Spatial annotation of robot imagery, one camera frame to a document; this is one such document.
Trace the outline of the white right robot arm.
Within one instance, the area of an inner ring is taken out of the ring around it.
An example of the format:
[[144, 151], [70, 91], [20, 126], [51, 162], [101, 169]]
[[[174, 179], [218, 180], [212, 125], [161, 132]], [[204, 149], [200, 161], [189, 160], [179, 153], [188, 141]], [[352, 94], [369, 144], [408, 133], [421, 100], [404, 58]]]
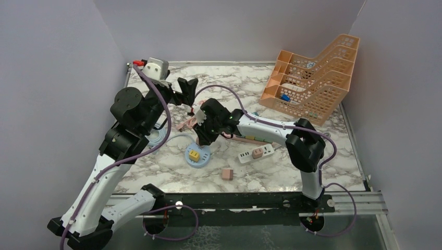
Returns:
[[254, 136], [285, 146], [292, 164], [301, 172], [301, 206], [313, 212], [322, 204], [324, 189], [318, 165], [324, 157], [326, 143], [306, 119], [282, 122], [251, 115], [242, 109], [229, 111], [218, 100], [208, 99], [192, 109], [193, 126], [200, 145], [211, 145], [221, 134]]

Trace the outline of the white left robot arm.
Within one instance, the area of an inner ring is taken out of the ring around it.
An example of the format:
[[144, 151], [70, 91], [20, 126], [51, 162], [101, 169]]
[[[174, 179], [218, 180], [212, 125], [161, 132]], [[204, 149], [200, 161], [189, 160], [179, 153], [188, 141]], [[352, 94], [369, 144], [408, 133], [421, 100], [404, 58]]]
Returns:
[[174, 91], [167, 82], [151, 78], [144, 82], [147, 94], [130, 86], [116, 94], [110, 109], [116, 122], [105, 134], [86, 184], [66, 213], [49, 221], [48, 229], [60, 237], [60, 249], [103, 249], [114, 232], [135, 216], [168, 208], [165, 193], [151, 184], [118, 205], [106, 206], [137, 159], [159, 149], [159, 145], [148, 148], [148, 136], [162, 114], [171, 124], [168, 104], [191, 106], [198, 84], [197, 79], [179, 78], [180, 90]]

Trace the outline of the yellow plug adapter front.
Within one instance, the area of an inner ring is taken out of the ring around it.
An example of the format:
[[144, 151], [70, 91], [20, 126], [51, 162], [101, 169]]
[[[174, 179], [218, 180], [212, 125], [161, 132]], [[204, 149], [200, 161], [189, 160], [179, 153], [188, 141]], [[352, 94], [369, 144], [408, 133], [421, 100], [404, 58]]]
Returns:
[[189, 156], [189, 159], [193, 162], [197, 163], [200, 160], [200, 153], [195, 150], [191, 150], [188, 153], [188, 156]]

